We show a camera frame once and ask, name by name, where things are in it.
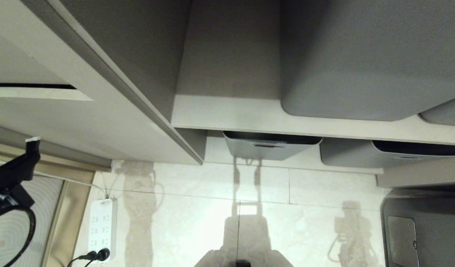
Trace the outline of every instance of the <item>black power plug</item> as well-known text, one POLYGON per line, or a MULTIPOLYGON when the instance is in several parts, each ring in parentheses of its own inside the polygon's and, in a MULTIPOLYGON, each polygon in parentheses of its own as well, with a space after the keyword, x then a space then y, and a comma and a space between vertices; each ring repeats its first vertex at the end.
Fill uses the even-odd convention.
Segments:
POLYGON ((107 260, 107 258, 109 258, 109 256, 110 256, 109 249, 103 248, 102 250, 99 250, 99 252, 97 253, 96 260, 104 261, 104 260, 107 260))
POLYGON ((91 251, 90 253, 87 253, 86 255, 78 257, 78 260, 96 260, 96 259, 97 259, 97 253, 95 251, 91 251))

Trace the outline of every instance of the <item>bin handle slot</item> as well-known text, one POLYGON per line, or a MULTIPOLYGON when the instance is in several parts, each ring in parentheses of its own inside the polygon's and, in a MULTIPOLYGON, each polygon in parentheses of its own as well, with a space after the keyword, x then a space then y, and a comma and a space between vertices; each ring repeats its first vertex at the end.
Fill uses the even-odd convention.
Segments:
POLYGON ((255 147, 266 147, 266 148, 283 148, 283 146, 278 146, 278 145, 268 145, 268 144, 255 144, 255 147))
POLYGON ((397 156, 396 159, 422 159, 419 157, 410 157, 410 156, 397 156))

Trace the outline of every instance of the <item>floor tile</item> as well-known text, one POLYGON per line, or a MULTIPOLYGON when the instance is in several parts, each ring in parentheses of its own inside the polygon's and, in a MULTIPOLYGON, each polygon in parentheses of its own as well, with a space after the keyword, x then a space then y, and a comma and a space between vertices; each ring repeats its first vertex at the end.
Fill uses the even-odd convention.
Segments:
MULTIPOLYGON (((210 267, 214 262, 228 266, 235 261, 238 216, 232 216, 233 201, 130 191, 113 191, 113 195, 116 257, 107 267, 210 267)), ((92 190, 90 202, 97 198, 92 190)), ((87 253, 88 218, 86 211, 77 255, 87 253)))
POLYGON ((375 175, 290 169, 290 203, 343 207, 357 202, 379 210, 390 189, 376 186, 375 175))
POLYGON ((107 189, 157 192, 288 203, 288 169, 232 164, 191 166, 152 162, 114 162, 110 174, 98 172, 95 184, 107 189))
POLYGON ((385 265, 379 211, 263 203, 253 215, 243 208, 238 258, 253 266, 385 265))

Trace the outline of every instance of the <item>power strip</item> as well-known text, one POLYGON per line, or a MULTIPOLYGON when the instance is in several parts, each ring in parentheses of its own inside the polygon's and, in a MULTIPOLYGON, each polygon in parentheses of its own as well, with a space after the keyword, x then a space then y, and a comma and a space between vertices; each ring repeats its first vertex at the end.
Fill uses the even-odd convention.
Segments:
POLYGON ((88 252, 108 248, 110 256, 102 262, 112 260, 116 256, 116 229, 117 200, 109 198, 93 201, 90 210, 88 252))

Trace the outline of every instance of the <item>storage bin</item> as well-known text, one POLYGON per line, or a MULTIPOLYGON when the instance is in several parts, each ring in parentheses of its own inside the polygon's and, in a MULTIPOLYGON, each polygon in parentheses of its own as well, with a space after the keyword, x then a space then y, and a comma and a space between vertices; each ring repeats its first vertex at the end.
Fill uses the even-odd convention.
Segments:
POLYGON ((343 138, 325 138, 320 151, 325 165, 357 168, 385 168, 455 157, 455 145, 343 138))
POLYGON ((395 121, 455 98, 455 1, 281 2, 288 114, 395 121))
POLYGON ((420 113, 429 123, 455 125, 455 99, 420 113))
POLYGON ((282 161, 298 154, 322 140, 317 136, 277 135, 258 132, 224 131, 231 155, 244 159, 282 161))

